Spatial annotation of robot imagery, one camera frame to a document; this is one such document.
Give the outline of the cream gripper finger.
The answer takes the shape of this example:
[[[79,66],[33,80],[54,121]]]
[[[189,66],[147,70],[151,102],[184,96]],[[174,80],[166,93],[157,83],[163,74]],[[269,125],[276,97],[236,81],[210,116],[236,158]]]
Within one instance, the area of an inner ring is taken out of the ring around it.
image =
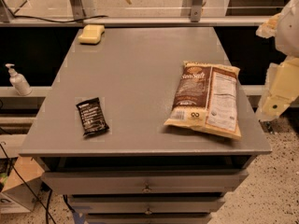
[[[261,24],[256,30],[256,35],[262,38],[270,38],[276,35],[278,18],[280,14],[272,16],[268,21]]]

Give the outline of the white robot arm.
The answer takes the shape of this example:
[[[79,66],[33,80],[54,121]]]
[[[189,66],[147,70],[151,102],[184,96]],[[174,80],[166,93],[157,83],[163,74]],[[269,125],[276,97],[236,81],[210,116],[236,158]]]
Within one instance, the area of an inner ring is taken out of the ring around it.
[[[259,121],[272,121],[299,97],[299,0],[290,0],[256,35],[274,37],[276,50],[286,55],[282,63],[270,63],[256,110]]]

